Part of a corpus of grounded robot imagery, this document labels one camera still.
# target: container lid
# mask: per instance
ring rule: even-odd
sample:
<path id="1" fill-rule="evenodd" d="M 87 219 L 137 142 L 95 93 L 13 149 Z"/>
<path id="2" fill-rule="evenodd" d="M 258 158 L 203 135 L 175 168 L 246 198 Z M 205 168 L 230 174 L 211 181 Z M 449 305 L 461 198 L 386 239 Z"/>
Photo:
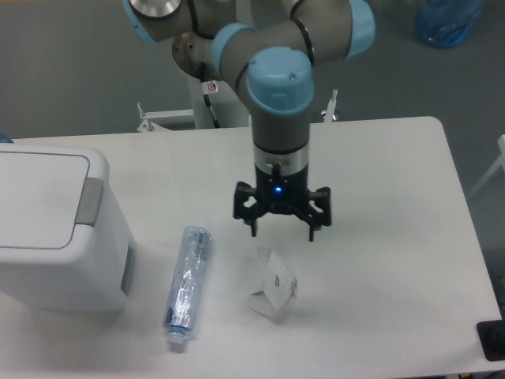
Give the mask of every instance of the container lid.
<path id="1" fill-rule="evenodd" d="M 169 332 L 167 334 L 166 340 L 169 343 L 175 343 L 176 345 L 182 345 L 184 343 L 184 334 Z"/>
<path id="2" fill-rule="evenodd" d="M 0 248 L 67 246 L 88 170 L 83 156 L 0 152 Z"/>

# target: black object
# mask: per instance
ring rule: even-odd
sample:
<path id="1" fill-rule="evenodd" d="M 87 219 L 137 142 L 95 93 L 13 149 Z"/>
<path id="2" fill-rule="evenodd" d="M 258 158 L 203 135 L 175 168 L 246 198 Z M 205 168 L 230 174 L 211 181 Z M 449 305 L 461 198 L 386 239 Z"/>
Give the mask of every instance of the black object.
<path id="1" fill-rule="evenodd" d="M 305 41 L 305 49 L 307 50 L 307 58 L 310 61 L 310 64 L 314 66 L 314 48 L 312 46 L 312 41 L 310 40 L 309 32 L 303 23 L 297 18 L 291 19 L 295 25 L 300 29 L 301 36 Z"/>
<path id="2" fill-rule="evenodd" d="M 234 195 L 234 218 L 243 219 L 251 227 L 256 237 L 257 219 L 266 213 L 295 215 L 309 226 L 309 241 L 314 240 L 314 231 L 331 225 L 331 191 L 329 187 L 316 192 L 307 189 L 309 166 L 290 176 L 280 176 L 280 166 L 274 165 L 272 174 L 266 174 L 256 167 L 257 188 L 245 182 L 237 183 Z M 253 197 L 256 203 L 250 207 L 245 202 Z M 310 202 L 320 209 L 318 211 Z"/>
<path id="3" fill-rule="evenodd" d="M 488 361 L 505 360 L 505 321 L 482 321 L 477 324 L 482 350 Z"/>
<path id="4" fill-rule="evenodd" d="M 135 257 L 133 255 L 133 249 L 129 247 L 128 252 L 126 253 L 125 271 L 123 271 L 123 277 L 121 279 L 121 291 L 123 291 L 125 295 L 127 295 L 129 291 L 134 260 Z"/>
<path id="5" fill-rule="evenodd" d="M 211 36 L 208 34 L 204 34 L 202 32 L 198 32 L 198 13 L 196 11 L 195 3 L 193 0 L 188 0 L 188 8 L 189 8 L 189 15 L 191 16 L 191 23 L 193 25 L 193 31 L 195 34 L 199 37 L 205 38 L 205 39 L 214 39 L 215 36 Z"/>
<path id="6" fill-rule="evenodd" d="M 485 377 L 483 377 L 482 379 L 491 379 L 492 377 L 497 377 L 498 375 L 500 375 L 501 373 L 503 373 L 503 371 L 495 371 L 494 373 L 490 373 L 488 375 L 486 375 Z"/>
<path id="7" fill-rule="evenodd" d="M 294 13 L 297 11 L 298 7 L 304 2 L 305 0 L 298 0 L 293 8 L 291 8 L 291 12 L 290 12 L 290 20 L 293 19 L 293 16 L 294 16 Z"/>

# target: light blue joint cap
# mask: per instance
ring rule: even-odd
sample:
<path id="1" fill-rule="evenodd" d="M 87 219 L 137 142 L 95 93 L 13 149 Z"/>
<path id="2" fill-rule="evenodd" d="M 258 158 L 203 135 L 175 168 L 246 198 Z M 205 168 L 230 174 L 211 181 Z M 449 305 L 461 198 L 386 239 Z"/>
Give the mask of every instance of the light blue joint cap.
<path id="1" fill-rule="evenodd" d="M 235 34 L 245 29 L 254 30 L 246 24 L 235 22 L 233 24 L 228 24 L 215 35 L 214 41 L 212 42 L 212 62 L 218 69 L 219 75 L 223 76 L 221 74 L 221 56 L 223 55 L 226 45 Z"/>
<path id="2" fill-rule="evenodd" d="M 247 89 L 262 109 L 279 116 L 302 112 L 314 97 L 312 65 L 301 51 L 269 47 L 249 61 Z"/>
<path id="3" fill-rule="evenodd" d="M 350 8 L 353 14 L 353 35 L 346 58 L 367 50 L 376 36 L 376 21 L 368 3 L 364 0 L 350 0 Z"/>
<path id="4" fill-rule="evenodd" d="M 129 0 L 123 0 L 123 7 L 125 8 L 126 14 L 129 20 L 132 22 L 135 33 L 139 37 L 140 41 L 147 46 L 152 46 L 158 44 L 153 38 L 146 32 L 142 24 L 137 20 L 137 16 L 133 12 L 132 7 L 129 4 Z"/>

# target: white table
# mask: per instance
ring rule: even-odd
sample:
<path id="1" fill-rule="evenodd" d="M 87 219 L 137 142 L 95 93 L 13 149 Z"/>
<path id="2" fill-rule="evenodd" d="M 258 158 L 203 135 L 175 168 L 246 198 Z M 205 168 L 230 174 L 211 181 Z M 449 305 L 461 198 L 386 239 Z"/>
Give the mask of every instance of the white table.
<path id="1" fill-rule="evenodd" d="M 88 146 L 137 238 L 130 303 L 115 315 L 29 310 L 0 295 L 0 377 L 393 378 L 501 370 L 478 321 L 499 318 L 443 128 L 434 118 L 312 127 L 309 185 L 330 186 L 333 226 L 308 242 L 294 216 L 258 237 L 232 218 L 254 184 L 250 129 L 57 137 Z M 166 347 L 166 297 L 186 225 L 215 238 L 195 340 Z M 299 297 L 272 322 L 247 307 L 258 246 L 296 273 Z"/>

